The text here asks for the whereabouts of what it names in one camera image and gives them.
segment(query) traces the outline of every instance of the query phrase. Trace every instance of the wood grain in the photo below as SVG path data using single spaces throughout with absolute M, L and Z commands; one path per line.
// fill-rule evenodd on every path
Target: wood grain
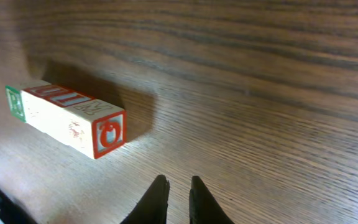
M 122 103 L 91 161 L 9 114 L 43 78 Z M 0 186 L 39 223 L 119 223 L 157 174 L 236 223 L 358 223 L 358 1 L 0 0 Z

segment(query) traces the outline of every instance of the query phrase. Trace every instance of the wooden block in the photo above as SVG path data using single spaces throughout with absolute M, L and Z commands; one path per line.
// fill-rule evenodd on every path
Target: wooden block
M 126 140 L 125 110 L 58 85 L 26 88 L 27 123 L 97 159 Z
M 50 83 L 42 80 L 34 80 L 31 82 L 21 83 L 18 85 L 5 86 L 6 97 L 9 103 L 9 109 L 11 111 L 11 114 L 16 118 L 20 119 L 21 121 L 26 122 L 23 102 L 21 98 L 21 91 L 25 88 L 32 88 L 32 87 L 45 86 L 45 85 L 50 85 Z

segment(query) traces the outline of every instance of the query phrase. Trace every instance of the wooden surface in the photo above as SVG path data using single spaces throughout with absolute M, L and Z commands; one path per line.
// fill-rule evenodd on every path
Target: wooden surface
M 122 103 L 92 161 L 8 112 L 43 78 Z M 0 186 L 39 223 L 119 223 L 157 174 L 236 223 L 358 223 L 358 1 L 0 0 Z

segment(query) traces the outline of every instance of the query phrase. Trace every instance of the black object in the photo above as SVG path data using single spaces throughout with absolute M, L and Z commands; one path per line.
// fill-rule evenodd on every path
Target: black object
M 33 219 L 23 209 L 14 204 L 1 190 L 0 220 L 4 224 L 35 224 Z
M 169 182 L 158 175 L 133 211 L 121 224 L 165 224 Z M 193 176 L 190 190 L 190 224 L 234 224 L 224 213 L 204 182 Z

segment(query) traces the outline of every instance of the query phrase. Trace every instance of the green border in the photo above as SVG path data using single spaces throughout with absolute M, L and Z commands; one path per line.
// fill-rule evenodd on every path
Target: green border
M 13 116 L 15 116 L 17 119 L 19 119 L 19 120 L 25 122 L 25 114 L 24 114 L 23 116 L 19 116 L 17 113 L 14 113 L 14 112 L 12 111 L 11 103 L 10 103 L 10 100 L 9 100 L 9 97 L 10 97 L 10 96 L 8 96 L 8 93 L 6 92 L 7 89 L 8 89 L 8 90 L 11 90 L 12 92 L 14 92 L 15 94 L 17 94 L 17 95 L 19 96 L 19 101 L 20 101 L 20 103 L 22 104 L 23 114 L 24 114 L 24 105 L 23 105 L 22 96 L 21 96 L 19 90 L 16 90 L 15 88 L 13 88 L 13 87 L 11 87 L 11 86 L 9 86 L 9 85 L 6 85 L 6 86 L 5 86 L 6 99 L 7 99 L 7 103 L 8 103 L 8 105 L 9 105 L 9 110 L 11 111 L 11 114 L 12 114 Z

